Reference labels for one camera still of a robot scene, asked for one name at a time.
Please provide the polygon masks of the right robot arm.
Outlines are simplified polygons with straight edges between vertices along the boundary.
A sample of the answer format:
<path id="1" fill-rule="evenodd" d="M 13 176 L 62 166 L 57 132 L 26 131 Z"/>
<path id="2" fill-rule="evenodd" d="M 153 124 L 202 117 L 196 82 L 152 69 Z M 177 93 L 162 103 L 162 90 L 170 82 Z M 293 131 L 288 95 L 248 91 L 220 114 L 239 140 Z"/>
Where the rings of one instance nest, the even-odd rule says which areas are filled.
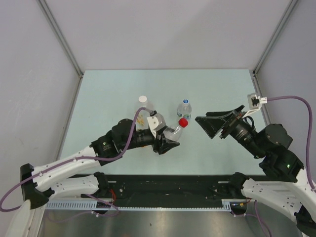
<path id="1" fill-rule="evenodd" d="M 272 181 L 286 186 L 295 196 L 281 197 L 277 192 L 262 187 L 252 178 L 236 172 L 228 181 L 228 193 L 233 198 L 251 198 L 273 208 L 296 224 L 305 235 L 316 235 L 316 194 L 310 187 L 313 181 L 307 179 L 307 168 L 289 150 L 293 139 L 281 124 L 269 124 L 260 132 L 254 122 L 248 123 L 257 109 L 243 111 L 240 106 L 231 111 L 207 112 L 195 118 L 206 134 L 213 139 L 232 136 L 250 152 L 255 159 L 261 159 L 259 167 Z"/>

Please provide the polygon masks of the clear bottle red label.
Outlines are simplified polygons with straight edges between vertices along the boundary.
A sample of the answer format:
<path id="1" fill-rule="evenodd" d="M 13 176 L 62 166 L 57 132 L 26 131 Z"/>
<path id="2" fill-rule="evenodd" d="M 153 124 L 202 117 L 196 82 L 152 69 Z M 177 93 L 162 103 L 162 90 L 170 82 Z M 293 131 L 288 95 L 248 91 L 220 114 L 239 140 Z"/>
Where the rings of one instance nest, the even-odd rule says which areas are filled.
<path id="1" fill-rule="evenodd" d="M 163 134 L 166 136 L 167 139 L 178 141 L 182 135 L 184 128 L 180 127 L 179 124 L 175 124 L 172 127 L 167 127 Z"/>

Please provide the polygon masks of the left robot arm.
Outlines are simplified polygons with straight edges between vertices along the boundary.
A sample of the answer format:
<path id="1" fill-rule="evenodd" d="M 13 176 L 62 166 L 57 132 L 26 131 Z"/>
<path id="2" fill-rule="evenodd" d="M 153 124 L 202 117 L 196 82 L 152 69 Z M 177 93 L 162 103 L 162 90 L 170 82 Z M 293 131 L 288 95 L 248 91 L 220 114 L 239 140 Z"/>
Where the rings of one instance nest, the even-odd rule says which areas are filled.
<path id="1" fill-rule="evenodd" d="M 150 117 L 150 126 L 143 130 L 136 130 L 135 121 L 125 118 L 104 136 L 63 160 L 37 167 L 27 163 L 20 168 L 23 200 L 29 200 L 31 209 L 36 209 L 58 196 L 80 194 L 102 198 L 109 191 L 103 173 L 92 174 L 83 181 L 77 181 L 73 176 L 114 162 L 131 149 L 151 146 L 155 153 L 163 155 L 180 145 L 170 136 L 171 130 L 155 116 Z"/>

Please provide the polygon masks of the red bottle cap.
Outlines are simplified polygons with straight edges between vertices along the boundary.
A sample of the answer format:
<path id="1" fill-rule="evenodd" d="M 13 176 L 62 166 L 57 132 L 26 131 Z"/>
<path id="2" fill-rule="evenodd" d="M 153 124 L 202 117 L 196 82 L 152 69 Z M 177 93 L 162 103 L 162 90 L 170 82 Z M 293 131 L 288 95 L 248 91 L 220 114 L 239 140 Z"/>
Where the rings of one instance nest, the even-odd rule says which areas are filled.
<path id="1" fill-rule="evenodd" d="M 180 118 L 178 124 L 180 127 L 185 128 L 188 125 L 188 121 L 185 118 Z"/>

